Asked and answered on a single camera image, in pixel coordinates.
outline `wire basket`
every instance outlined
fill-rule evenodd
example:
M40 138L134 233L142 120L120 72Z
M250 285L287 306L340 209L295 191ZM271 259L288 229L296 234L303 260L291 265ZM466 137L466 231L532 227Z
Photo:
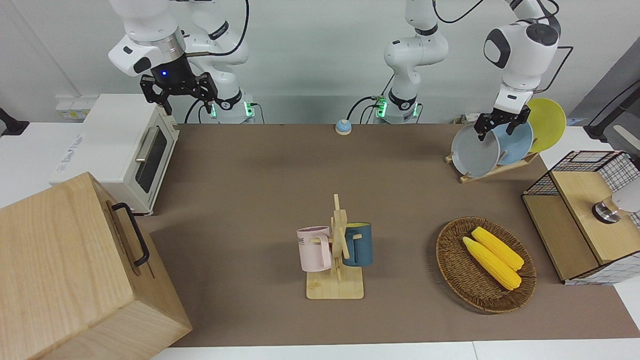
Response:
M474 258L462 242L478 226L496 235L524 259L520 286L503 288ZM485 218L466 217L449 222L438 235L436 259L445 281L464 301L487 313L507 313L524 306L536 287L536 268L527 249L508 230Z

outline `white toaster oven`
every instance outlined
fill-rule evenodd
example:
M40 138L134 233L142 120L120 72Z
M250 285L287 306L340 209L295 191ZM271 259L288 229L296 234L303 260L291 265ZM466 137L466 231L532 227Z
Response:
M144 95L102 94L49 183L89 171L118 202L151 213L178 134L173 116Z

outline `wooden cabinet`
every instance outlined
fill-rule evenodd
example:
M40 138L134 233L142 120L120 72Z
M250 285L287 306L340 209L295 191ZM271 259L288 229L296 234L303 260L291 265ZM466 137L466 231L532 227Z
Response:
M191 330L150 236L114 205L85 173L0 209L1 359L149 359Z
M547 176L557 195L522 198L560 280L612 284L640 275L640 230L633 220L605 224L592 214L593 204L612 193L603 177L589 171Z

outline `pink mug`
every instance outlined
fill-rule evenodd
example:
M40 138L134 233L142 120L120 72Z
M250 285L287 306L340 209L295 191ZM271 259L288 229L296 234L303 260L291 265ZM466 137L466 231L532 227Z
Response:
M330 269L332 259L329 248L329 227L305 227L299 229L297 234L302 270L306 272L316 272Z

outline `corn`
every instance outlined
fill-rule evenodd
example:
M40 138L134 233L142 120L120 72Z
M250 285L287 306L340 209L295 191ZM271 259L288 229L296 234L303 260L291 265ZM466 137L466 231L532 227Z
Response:
M500 260L496 255L490 252L484 245L476 242L466 236L462 238L465 242L469 253L477 260L480 265L498 280L507 290L513 290L520 286L522 279L512 268Z
M507 244L496 238L483 227L476 227L476 230L473 230L471 235L474 236L477 242L484 245L484 247L489 249L513 270L518 271L522 268L522 265L524 265L524 260L520 255L516 254Z

